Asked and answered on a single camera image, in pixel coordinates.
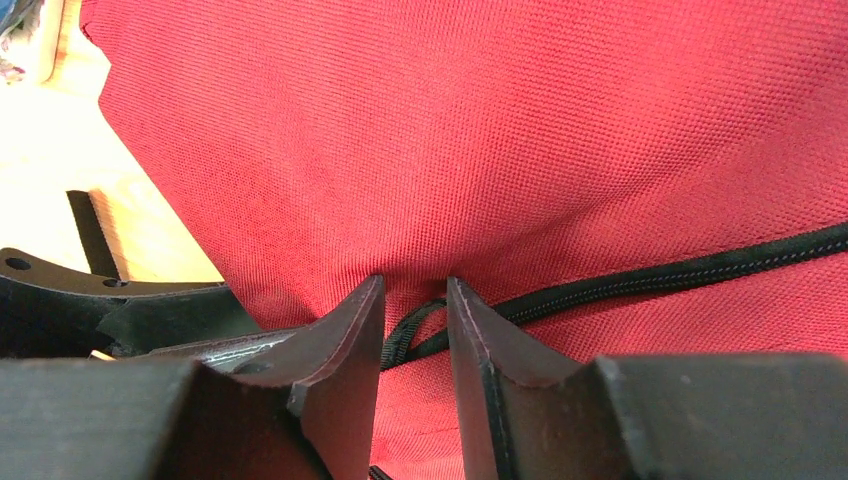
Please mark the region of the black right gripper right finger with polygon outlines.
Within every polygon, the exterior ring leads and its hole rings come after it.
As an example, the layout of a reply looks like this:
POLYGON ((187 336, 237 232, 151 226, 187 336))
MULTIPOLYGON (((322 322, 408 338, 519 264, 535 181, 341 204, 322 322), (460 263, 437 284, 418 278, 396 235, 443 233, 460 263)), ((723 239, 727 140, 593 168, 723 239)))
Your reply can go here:
POLYGON ((469 479, 843 479, 847 365, 821 354, 578 363, 448 283, 469 479))

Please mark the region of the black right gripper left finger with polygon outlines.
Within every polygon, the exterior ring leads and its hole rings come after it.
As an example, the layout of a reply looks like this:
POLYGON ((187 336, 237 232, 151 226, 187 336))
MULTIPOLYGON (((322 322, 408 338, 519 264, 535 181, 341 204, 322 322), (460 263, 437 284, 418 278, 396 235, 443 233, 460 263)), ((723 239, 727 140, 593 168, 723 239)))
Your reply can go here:
POLYGON ((384 282, 228 372, 198 360, 1 364, 5 479, 364 479, 384 282))

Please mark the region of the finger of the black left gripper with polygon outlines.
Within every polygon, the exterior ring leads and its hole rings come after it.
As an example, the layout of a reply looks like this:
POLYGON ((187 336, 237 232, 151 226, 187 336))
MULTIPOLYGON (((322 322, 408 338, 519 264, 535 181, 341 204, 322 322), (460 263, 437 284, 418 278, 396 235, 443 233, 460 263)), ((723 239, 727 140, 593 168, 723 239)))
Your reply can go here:
POLYGON ((276 329, 163 347, 144 354, 143 358, 190 358, 198 360, 217 371, 232 373, 239 365, 277 344, 285 342, 299 331, 300 328, 276 329))
POLYGON ((259 331, 223 283, 124 281, 1 251, 1 355, 135 356, 259 331))

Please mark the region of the red backpack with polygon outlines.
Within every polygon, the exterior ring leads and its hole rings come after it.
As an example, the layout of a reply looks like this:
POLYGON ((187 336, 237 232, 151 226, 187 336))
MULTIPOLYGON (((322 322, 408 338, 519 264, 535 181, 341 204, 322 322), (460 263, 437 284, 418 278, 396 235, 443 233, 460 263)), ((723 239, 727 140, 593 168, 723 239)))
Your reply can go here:
POLYGON ((460 479, 449 277, 579 361, 847 353, 843 1, 86 1, 110 126, 256 321, 364 277, 371 461, 460 479))

